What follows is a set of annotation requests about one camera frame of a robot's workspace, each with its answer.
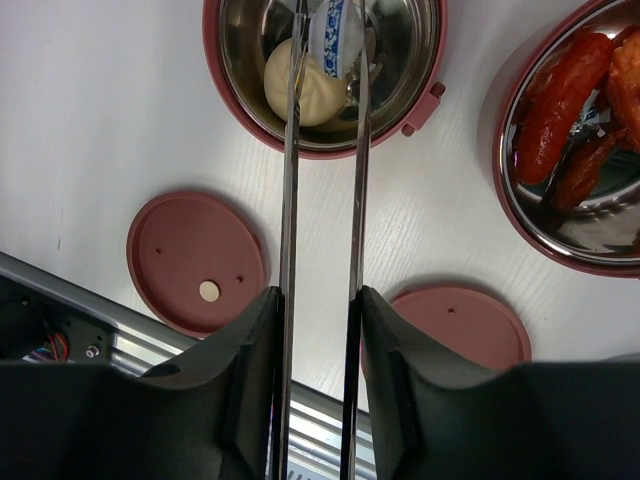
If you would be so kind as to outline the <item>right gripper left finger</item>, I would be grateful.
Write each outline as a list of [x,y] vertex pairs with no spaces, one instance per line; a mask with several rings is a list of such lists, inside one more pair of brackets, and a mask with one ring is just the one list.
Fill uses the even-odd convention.
[[110,366],[1,367],[5,479],[261,479],[278,357],[275,288],[182,354]]

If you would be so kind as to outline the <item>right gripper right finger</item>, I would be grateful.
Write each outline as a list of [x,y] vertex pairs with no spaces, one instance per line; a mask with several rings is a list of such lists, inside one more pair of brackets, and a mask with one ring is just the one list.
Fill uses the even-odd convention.
[[482,367],[361,294],[381,479],[635,479],[639,360]]

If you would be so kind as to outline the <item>metal tongs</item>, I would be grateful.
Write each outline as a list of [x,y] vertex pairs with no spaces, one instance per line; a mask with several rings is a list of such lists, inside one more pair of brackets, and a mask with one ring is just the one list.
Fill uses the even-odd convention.
[[[353,198],[349,308],[345,351],[342,433],[340,447],[341,479],[356,476],[356,432],[358,384],[363,317],[363,257],[365,216],[371,147],[370,71],[366,48],[366,3],[358,1],[365,22],[365,41],[358,57],[358,116],[356,142],[356,173]],[[299,170],[299,98],[303,88],[305,56],[308,51],[310,16],[308,3],[298,1],[294,9],[292,45],[290,50],[287,121],[284,137],[284,176],[279,257],[278,314],[282,321],[281,360],[273,400],[271,467],[273,479],[284,479],[288,472],[289,418],[291,404],[291,370],[294,330],[294,300],[296,279],[297,201]]]

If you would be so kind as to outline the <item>white steamed bun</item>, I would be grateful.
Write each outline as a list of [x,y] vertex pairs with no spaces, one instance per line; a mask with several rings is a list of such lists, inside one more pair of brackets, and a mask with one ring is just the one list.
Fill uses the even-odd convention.
[[[287,119],[290,50],[292,41],[280,43],[269,56],[264,70],[264,93],[271,110]],[[299,98],[301,127],[314,127],[333,118],[346,104],[346,81],[327,76],[305,56],[304,82]]]

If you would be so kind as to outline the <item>red sausage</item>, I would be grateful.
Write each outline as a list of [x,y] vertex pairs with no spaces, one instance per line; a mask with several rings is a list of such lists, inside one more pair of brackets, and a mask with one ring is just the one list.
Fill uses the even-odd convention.
[[577,38],[532,103],[516,147],[520,182],[543,182],[560,160],[573,123],[609,68],[614,42],[603,33]]

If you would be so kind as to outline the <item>pink steel bowl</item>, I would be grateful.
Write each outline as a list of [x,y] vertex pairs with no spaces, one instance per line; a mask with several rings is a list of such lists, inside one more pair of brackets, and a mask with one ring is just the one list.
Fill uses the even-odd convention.
[[[440,102],[444,1],[369,1],[366,4],[371,143],[419,130]],[[238,122],[264,144],[284,149],[285,122],[269,107],[263,87],[273,50],[292,35],[293,12],[282,1],[206,1],[204,51],[216,88]],[[328,122],[301,127],[300,155],[331,160],[356,151],[359,83],[347,78],[347,103]]]

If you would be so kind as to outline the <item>orange fried chicken piece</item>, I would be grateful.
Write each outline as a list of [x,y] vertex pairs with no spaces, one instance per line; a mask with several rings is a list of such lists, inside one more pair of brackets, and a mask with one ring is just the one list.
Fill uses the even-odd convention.
[[639,27],[632,25],[616,37],[606,93],[616,121],[639,152]]

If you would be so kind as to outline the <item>blue white rice cup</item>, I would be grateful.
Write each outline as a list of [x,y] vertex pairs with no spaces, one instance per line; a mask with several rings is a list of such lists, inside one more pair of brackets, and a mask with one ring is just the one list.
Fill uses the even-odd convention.
[[365,41],[362,8],[355,1],[324,1],[311,15],[308,53],[325,75],[343,80]]

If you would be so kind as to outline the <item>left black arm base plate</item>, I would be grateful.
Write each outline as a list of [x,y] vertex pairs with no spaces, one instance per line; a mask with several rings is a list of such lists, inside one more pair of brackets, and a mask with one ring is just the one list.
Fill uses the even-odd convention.
[[115,329],[7,278],[1,279],[1,358],[107,363]]

